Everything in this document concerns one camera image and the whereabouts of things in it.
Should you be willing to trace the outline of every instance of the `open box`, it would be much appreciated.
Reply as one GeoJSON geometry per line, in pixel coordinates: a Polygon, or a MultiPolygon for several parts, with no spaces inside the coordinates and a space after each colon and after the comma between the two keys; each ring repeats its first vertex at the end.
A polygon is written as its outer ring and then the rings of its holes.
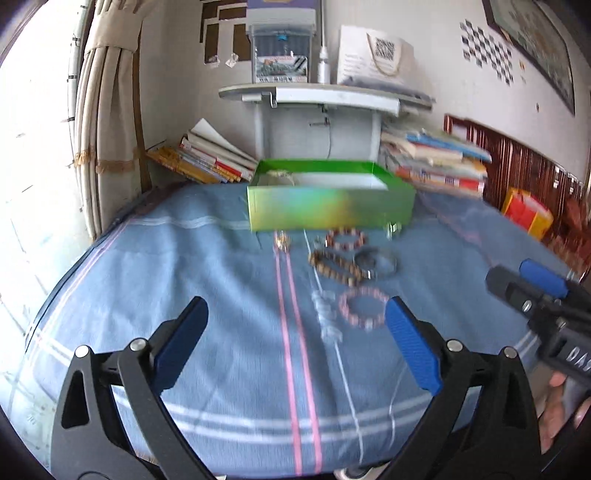
{"type": "Polygon", "coordinates": [[[248,186],[251,230],[406,225],[413,186],[370,161],[263,160],[248,186]]]}

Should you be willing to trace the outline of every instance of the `metal screw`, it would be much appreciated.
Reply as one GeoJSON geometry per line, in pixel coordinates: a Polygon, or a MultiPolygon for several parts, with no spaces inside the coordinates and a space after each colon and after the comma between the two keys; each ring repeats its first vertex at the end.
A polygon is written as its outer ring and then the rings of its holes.
{"type": "Polygon", "coordinates": [[[148,342],[145,338],[136,338],[135,340],[131,340],[129,348],[131,348],[132,352],[139,352],[146,348],[147,344],[148,342]]]}
{"type": "Polygon", "coordinates": [[[515,350],[513,347],[511,346],[506,346],[503,349],[503,353],[505,354],[505,356],[507,358],[517,358],[517,350],[515,350]]]}
{"type": "Polygon", "coordinates": [[[84,358],[86,355],[88,355],[88,352],[89,348],[86,345],[80,345],[74,352],[74,355],[76,355],[78,358],[84,358]]]}
{"type": "Polygon", "coordinates": [[[397,223],[388,223],[386,226],[386,237],[388,240],[392,240],[395,235],[398,235],[402,230],[402,224],[397,223]]]}
{"type": "Polygon", "coordinates": [[[461,352],[464,346],[462,345],[461,341],[459,340],[449,340],[447,343],[447,349],[450,352],[461,352]]]}

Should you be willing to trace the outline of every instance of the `beaded bracelet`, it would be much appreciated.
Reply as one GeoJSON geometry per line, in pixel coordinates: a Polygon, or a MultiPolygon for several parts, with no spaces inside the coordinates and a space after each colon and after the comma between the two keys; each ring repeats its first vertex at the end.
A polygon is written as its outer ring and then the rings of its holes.
{"type": "Polygon", "coordinates": [[[337,228],[335,230],[331,230],[328,235],[326,235],[326,240],[324,241],[324,245],[326,248],[334,248],[335,250],[357,250],[358,248],[365,245],[367,241],[367,236],[361,230],[357,230],[356,228],[337,228]],[[357,236],[357,240],[355,242],[350,243],[340,243],[335,242],[335,237],[337,235],[355,235],[357,236]]]}
{"type": "Polygon", "coordinates": [[[353,290],[346,291],[339,298],[339,309],[343,317],[354,327],[363,328],[365,330],[373,330],[384,324],[384,314],[381,313],[377,317],[359,317],[355,313],[351,313],[349,308],[349,299],[354,297],[372,297],[383,302],[384,306],[389,300],[388,296],[377,288],[359,287],[353,290]]]}
{"type": "Polygon", "coordinates": [[[310,265],[312,265],[319,274],[327,278],[332,278],[333,280],[348,285],[349,287],[354,287],[363,280],[363,272],[359,267],[352,262],[345,260],[343,257],[326,250],[314,250],[308,256],[308,262],[310,262],[310,265]],[[323,263],[323,260],[334,262],[339,268],[348,271],[352,276],[337,272],[323,263]]]}

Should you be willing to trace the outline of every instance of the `book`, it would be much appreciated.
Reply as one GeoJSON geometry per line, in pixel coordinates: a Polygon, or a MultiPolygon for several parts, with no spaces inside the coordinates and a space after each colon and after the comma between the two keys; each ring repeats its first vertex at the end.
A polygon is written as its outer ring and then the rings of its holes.
{"type": "Polygon", "coordinates": [[[224,177],[223,175],[221,175],[216,170],[210,168],[209,165],[207,165],[206,163],[203,163],[203,162],[197,160],[196,158],[193,158],[191,155],[187,155],[182,150],[177,150],[177,151],[178,151],[178,154],[180,155],[180,157],[184,161],[190,163],[191,165],[194,165],[195,167],[203,170],[206,173],[209,173],[210,175],[212,175],[213,177],[217,178],[222,183],[227,183],[228,182],[228,179],[226,177],[224,177]]]}
{"type": "Polygon", "coordinates": [[[236,155],[240,155],[251,162],[257,164],[258,162],[252,158],[247,153],[244,153],[242,150],[236,148],[232,145],[228,140],[223,138],[215,129],[212,127],[207,120],[202,118],[199,122],[195,124],[195,126],[191,129],[191,133],[197,135],[198,137],[204,138],[205,140],[209,140],[220,147],[225,148],[231,152],[234,152],[236,155]]]}
{"type": "Polygon", "coordinates": [[[412,158],[429,158],[429,159],[444,159],[450,161],[461,162],[464,154],[456,150],[448,150],[445,148],[433,148],[426,145],[409,142],[403,138],[399,138],[388,132],[382,132],[382,142],[387,142],[397,145],[408,153],[412,158]]]}
{"type": "Polygon", "coordinates": [[[468,157],[477,158],[487,163],[492,162],[490,152],[474,143],[449,135],[442,130],[427,127],[425,120],[417,115],[408,115],[404,118],[386,121],[382,129],[409,142],[427,147],[455,150],[468,157]]]}
{"type": "Polygon", "coordinates": [[[491,154],[477,145],[468,142],[461,142],[461,140],[451,137],[449,139],[437,138],[429,134],[407,134],[406,139],[411,142],[427,145],[429,147],[447,148],[462,152],[464,155],[475,157],[484,160],[488,163],[492,162],[491,154]]]}
{"type": "Polygon", "coordinates": [[[227,166],[234,168],[235,170],[241,172],[241,174],[250,176],[250,178],[247,180],[252,179],[252,172],[256,168],[256,162],[250,161],[247,158],[230,152],[229,150],[226,150],[225,148],[220,147],[209,140],[198,137],[192,132],[187,132],[187,140],[193,147],[208,152],[211,156],[215,156],[227,166]]]}
{"type": "Polygon", "coordinates": [[[207,168],[211,169],[212,171],[216,172],[217,174],[220,174],[225,179],[227,179],[231,182],[241,180],[240,175],[236,175],[235,172],[226,170],[225,168],[222,168],[220,165],[216,164],[216,159],[214,157],[212,157],[211,155],[208,155],[207,153],[202,152],[202,151],[198,150],[197,148],[193,148],[188,143],[185,144],[185,143],[181,142],[178,147],[183,152],[184,155],[187,155],[193,161],[199,162],[199,164],[201,164],[203,167],[207,167],[207,168]]]}
{"type": "Polygon", "coordinates": [[[430,185],[428,183],[409,182],[417,190],[425,190],[426,192],[444,193],[446,195],[453,195],[454,197],[469,197],[473,199],[482,200],[482,193],[475,192],[469,189],[458,189],[455,187],[446,187],[442,185],[430,185]]]}
{"type": "Polygon", "coordinates": [[[215,176],[209,174],[194,164],[186,161],[179,153],[171,147],[151,148],[146,152],[147,156],[156,163],[187,177],[198,183],[221,183],[215,176]]]}
{"type": "Polygon", "coordinates": [[[246,171],[246,173],[244,173],[240,170],[232,168],[231,166],[221,161],[219,158],[214,157],[209,153],[194,147],[188,138],[183,138],[181,140],[179,147],[187,153],[189,153],[190,155],[210,165],[212,168],[214,168],[214,170],[217,170],[219,173],[223,174],[229,180],[240,181],[242,178],[244,178],[245,180],[250,180],[252,178],[252,172],[246,171]]]}
{"type": "Polygon", "coordinates": [[[393,158],[400,166],[423,170],[436,175],[445,175],[452,177],[466,177],[470,179],[485,179],[488,176],[486,167],[479,161],[469,158],[461,162],[429,162],[425,159],[416,160],[405,155],[396,145],[384,144],[386,154],[393,158]]]}
{"type": "Polygon", "coordinates": [[[387,158],[386,164],[388,170],[413,185],[427,186],[430,189],[439,189],[440,191],[457,190],[461,193],[470,193],[471,196],[482,197],[484,193],[484,179],[469,179],[456,176],[441,175],[429,173],[422,169],[403,167],[393,158],[387,158]]]}

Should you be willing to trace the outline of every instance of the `bed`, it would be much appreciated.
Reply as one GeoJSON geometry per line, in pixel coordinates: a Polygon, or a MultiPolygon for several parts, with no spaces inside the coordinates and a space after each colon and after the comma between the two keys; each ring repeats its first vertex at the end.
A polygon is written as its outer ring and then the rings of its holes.
{"type": "MultiPolygon", "coordinates": [[[[487,353],[513,345],[533,368],[537,339],[486,292],[485,276],[526,258],[566,275],[543,245],[484,202],[427,193],[400,236],[366,233],[398,258],[396,275],[373,286],[402,297],[444,338],[487,353]]],[[[285,254],[273,232],[249,230],[242,185],[188,184],[156,206],[139,205],[42,309],[26,354],[36,381],[55,400],[77,346],[121,349],[201,296],[208,327],[163,400],[211,471],[273,478],[392,458],[431,397],[387,329],[345,321],[337,303],[346,287],[309,266],[326,232],[288,234],[285,254]]],[[[122,390],[115,397],[134,448],[149,453],[122,390]]],[[[469,395],[459,424],[475,400],[469,395]]]]}

